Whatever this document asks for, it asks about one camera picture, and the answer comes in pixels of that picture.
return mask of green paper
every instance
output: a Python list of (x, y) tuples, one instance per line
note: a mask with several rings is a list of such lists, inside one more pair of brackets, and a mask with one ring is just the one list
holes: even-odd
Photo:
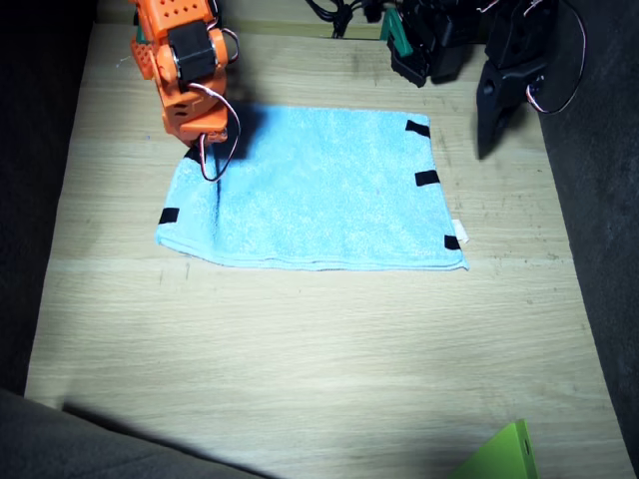
[(538, 479), (532, 441), (523, 419), (504, 427), (448, 479)]

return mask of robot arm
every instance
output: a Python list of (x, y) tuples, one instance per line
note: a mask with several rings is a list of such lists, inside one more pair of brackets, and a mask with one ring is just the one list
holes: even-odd
[(188, 147), (199, 145), (202, 173), (207, 180), (217, 181), (221, 175), (207, 177), (205, 148), (227, 140), (229, 112), (240, 129), (238, 116), (225, 98), (226, 67), (239, 52), (229, 58), (223, 33), (236, 43), (238, 37), (220, 28), (216, 0), (130, 2), (136, 4), (140, 23), (131, 50), (142, 76), (156, 83), (165, 129)]

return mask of blue towel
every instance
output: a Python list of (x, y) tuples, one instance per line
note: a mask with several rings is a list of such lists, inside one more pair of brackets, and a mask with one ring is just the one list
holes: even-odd
[[(243, 141), (217, 185), (194, 160), (180, 162), (159, 244), (227, 266), (468, 268), (427, 117), (267, 106), (239, 114)], [(211, 177), (229, 143), (209, 149)]]

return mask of wooden table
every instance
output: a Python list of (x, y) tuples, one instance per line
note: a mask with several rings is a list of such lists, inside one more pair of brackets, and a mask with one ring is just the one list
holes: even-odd
[(28, 397), (283, 478), (445, 477), (518, 418), (542, 477), (632, 477), (537, 117), (475, 157), (479, 49), (418, 90), (380, 42), (243, 34), (259, 101), (428, 114), (471, 236), (471, 271), (284, 272), (155, 245), (184, 147), (132, 34), (93, 31)]

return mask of green clip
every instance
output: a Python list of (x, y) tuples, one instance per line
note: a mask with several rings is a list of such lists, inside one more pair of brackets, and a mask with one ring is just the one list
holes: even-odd
[(146, 37), (144, 36), (144, 32), (142, 31), (142, 27), (140, 25), (138, 25), (138, 33), (136, 33), (136, 42), (138, 42), (140, 45), (149, 44)]
[(407, 57), (412, 55), (412, 47), (406, 38), (406, 34), (403, 31), (403, 25), (401, 25), (401, 17), (397, 13), (396, 8), (389, 8), (386, 10), (383, 16), (383, 24), (381, 26), (381, 36), (379, 40), (387, 41), (388, 36), (392, 38), (392, 44), (397, 50), (399, 57)]
[(448, 479), (537, 479), (537, 466), (526, 421), (503, 428)]

